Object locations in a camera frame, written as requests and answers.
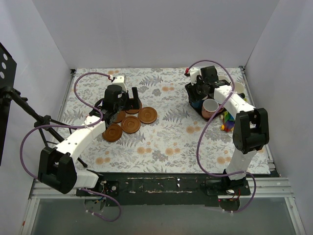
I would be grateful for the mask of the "blue mug white inside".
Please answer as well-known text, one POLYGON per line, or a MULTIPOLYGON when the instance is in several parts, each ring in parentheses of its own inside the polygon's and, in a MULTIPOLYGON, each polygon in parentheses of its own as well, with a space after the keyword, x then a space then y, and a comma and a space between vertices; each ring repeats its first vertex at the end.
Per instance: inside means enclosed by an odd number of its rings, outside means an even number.
POLYGON ((199 110, 202 108, 202 104, 203 104, 204 100, 199 100, 196 102, 191 102, 191 106, 195 109, 195 110, 199 110))

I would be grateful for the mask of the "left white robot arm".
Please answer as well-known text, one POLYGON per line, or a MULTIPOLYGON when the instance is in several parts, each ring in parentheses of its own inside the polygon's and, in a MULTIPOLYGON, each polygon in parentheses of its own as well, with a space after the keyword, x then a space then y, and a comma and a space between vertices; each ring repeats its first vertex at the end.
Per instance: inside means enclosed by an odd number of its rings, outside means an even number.
POLYGON ((140 99, 136 87, 133 97, 120 85, 109 85, 104 98, 100 99, 80 126, 55 147, 45 147, 41 151, 38 180, 49 187, 67 194, 74 188, 87 188, 94 196, 100 195, 104 184, 99 174, 88 169, 78 170, 75 166, 81 153, 92 141, 104 133, 121 111, 138 109, 140 99))

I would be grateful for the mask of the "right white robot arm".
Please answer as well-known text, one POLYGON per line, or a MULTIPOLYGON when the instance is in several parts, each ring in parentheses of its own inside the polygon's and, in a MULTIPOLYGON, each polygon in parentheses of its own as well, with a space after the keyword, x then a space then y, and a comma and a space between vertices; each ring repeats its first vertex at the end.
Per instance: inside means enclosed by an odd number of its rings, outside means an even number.
POLYGON ((264 108, 255 108, 245 102, 234 87, 226 80, 203 81, 197 76, 196 83, 185 85, 190 103, 197 103, 204 98, 217 102, 213 112, 215 116, 225 108, 234 118, 233 143, 235 150, 228 167, 222 175, 221 188, 226 194, 234 194, 244 184, 247 169, 256 152, 269 142, 268 113, 264 108))

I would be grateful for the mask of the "dark wooden coaster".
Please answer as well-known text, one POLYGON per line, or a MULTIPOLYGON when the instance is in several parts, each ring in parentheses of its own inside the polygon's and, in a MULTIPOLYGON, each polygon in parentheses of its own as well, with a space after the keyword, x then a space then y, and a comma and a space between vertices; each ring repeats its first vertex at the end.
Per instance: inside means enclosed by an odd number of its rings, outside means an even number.
POLYGON ((102 138, 108 142, 115 142, 121 138, 122 134, 123 130, 120 125, 114 123, 102 133, 102 138))

